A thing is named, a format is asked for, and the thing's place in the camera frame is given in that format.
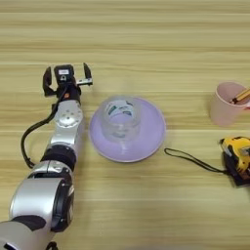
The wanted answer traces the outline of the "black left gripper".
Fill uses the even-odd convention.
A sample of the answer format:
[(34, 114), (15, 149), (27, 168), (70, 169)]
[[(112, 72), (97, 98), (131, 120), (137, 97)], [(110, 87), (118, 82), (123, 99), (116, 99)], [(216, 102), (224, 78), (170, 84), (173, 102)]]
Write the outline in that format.
[(43, 91), (46, 97), (56, 96), (62, 97), (63, 101), (75, 100), (80, 101), (81, 86), (91, 86), (93, 84), (92, 73), (90, 67), (83, 63), (86, 79), (79, 79), (72, 83), (60, 83), (56, 90), (51, 88), (52, 85), (52, 70), (47, 67), (43, 74)]

